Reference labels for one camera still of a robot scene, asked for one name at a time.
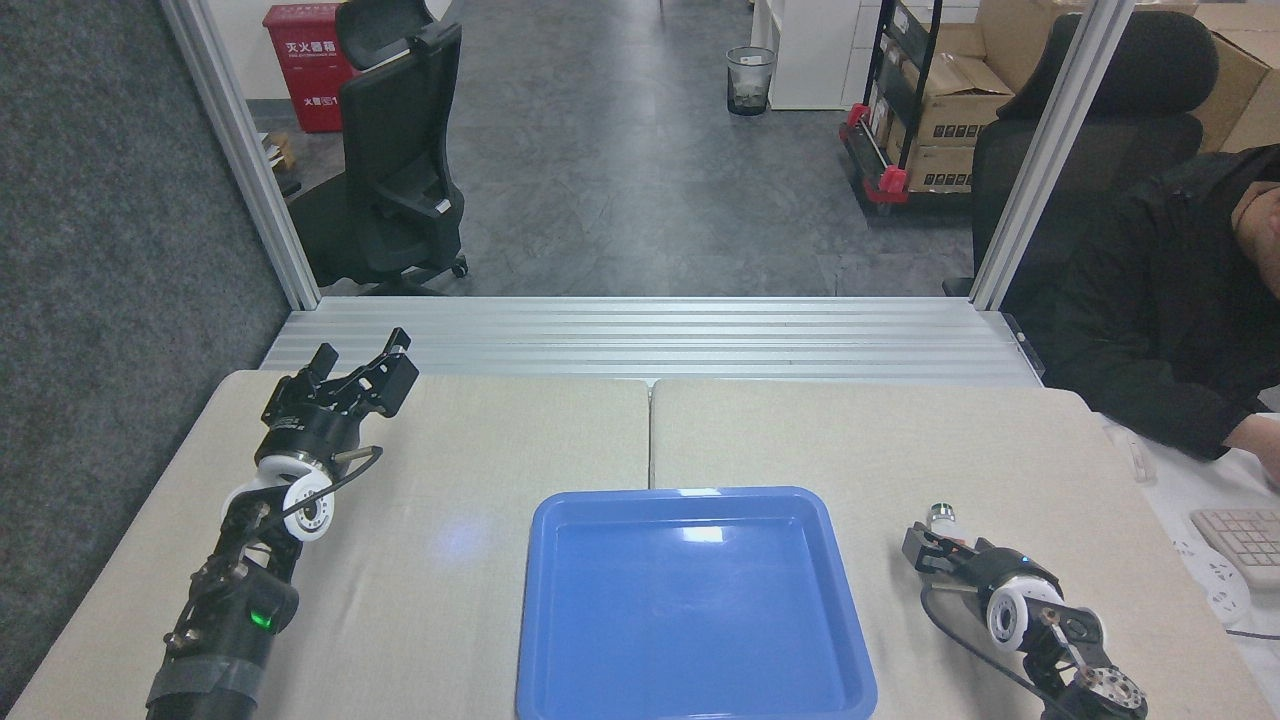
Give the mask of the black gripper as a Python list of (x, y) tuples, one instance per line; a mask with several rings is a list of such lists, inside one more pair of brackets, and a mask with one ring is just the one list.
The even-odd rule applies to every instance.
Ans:
[(259, 461), (280, 455), (302, 457), (328, 471), (347, 470), (349, 464), (335, 456), (353, 448), (349, 416), (394, 416), (419, 378), (407, 355), (411, 342), (403, 328), (394, 328), (380, 355), (333, 380), (325, 379), (339, 354), (330, 343), (320, 343), (311, 360), (296, 375), (280, 378), (271, 392), (261, 415), (268, 433)]
[(989, 601), (995, 592), (1016, 577), (1029, 577), (1050, 588), (1050, 601), (1061, 600), (1061, 585), (1052, 573), (1044, 570), (1023, 552), (996, 547), (987, 538), (975, 538), (972, 544), (951, 536), (931, 530), (923, 521), (906, 529), (902, 556), (922, 574), (955, 577), (978, 591), (982, 601)]

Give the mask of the person's hand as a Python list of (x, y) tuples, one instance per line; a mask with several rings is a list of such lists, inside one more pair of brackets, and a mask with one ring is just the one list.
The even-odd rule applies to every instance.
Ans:
[(1267, 487), (1279, 493), (1279, 421), (1256, 413), (1245, 416), (1222, 445), (1254, 455), (1263, 468)]

